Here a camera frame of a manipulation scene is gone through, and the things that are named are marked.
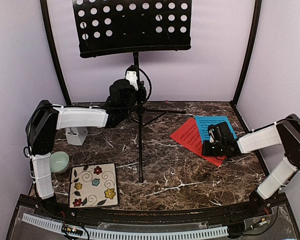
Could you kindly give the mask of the blue sheet music page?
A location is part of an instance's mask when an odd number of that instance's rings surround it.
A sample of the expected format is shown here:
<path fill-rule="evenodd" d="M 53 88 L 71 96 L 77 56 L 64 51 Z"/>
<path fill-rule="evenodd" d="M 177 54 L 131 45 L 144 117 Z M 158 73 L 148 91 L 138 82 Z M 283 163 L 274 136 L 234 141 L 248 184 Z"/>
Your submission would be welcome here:
<path fill-rule="evenodd" d="M 202 143 L 204 141 L 212 141 L 209 135 L 208 126 L 216 125 L 222 122 L 226 122 L 234 138 L 237 137 L 229 119 L 226 116 L 195 116 L 195 122 L 198 129 L 197 139 L 200 140 Z"/>

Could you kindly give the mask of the black perforated music stand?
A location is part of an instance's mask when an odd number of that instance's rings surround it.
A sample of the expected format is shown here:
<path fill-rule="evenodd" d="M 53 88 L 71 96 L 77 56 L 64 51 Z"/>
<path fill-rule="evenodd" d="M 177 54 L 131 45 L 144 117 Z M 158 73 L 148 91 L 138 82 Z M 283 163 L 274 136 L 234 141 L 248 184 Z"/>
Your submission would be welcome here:
<path fill-rule="evenodd" d="M 72 6 L 81 58 L 132 53 L 139 82 L 140 52 L 191 48 L 190 0 L 75 0 Z M 145 103 L 128 117 L 136 113 L 140 129 Z"/>

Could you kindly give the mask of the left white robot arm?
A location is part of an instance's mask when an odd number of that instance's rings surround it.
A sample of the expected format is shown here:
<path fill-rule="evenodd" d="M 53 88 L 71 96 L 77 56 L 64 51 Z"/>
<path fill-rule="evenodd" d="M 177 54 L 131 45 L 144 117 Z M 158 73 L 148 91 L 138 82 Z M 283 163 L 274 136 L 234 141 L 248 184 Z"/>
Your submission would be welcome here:
<path fill-rule="evenodd" d="M 57 218 L 61 213 L 60 206 L 49 199 L 54 196 L 50 159 L 56 132 L 66 128 L 114 128 L 141 107 L 151 93 L 151 90 L 146 90 L 143 81 L 134 86 L 128 79 L 119 79 L 109 87 L 109 97 L 104 106 L 53 105 L 48 100 L 38 104 L 25 128 L 26 149 L 36 192 L 43 200 L 40 208 L 48 217 Z"/>

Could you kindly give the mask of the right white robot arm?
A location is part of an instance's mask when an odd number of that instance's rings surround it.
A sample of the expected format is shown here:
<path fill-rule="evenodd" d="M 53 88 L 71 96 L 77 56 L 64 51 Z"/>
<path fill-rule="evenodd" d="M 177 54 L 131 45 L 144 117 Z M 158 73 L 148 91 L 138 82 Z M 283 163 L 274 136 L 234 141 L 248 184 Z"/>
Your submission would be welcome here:
<path fill-rule="evenodd" d="M 202 142 L 204 156 L 230 159 L 252 152 L 281 151 L 282 159 L 249 195 L 245 213 L 250 217 L 256 217 L 263 211 L 266 201 L 300 172 L 300 118 L 296 114 L 240 137 L 233 136 L 226 122 L 209 125 L 207 131 L 209 139 Z"/>

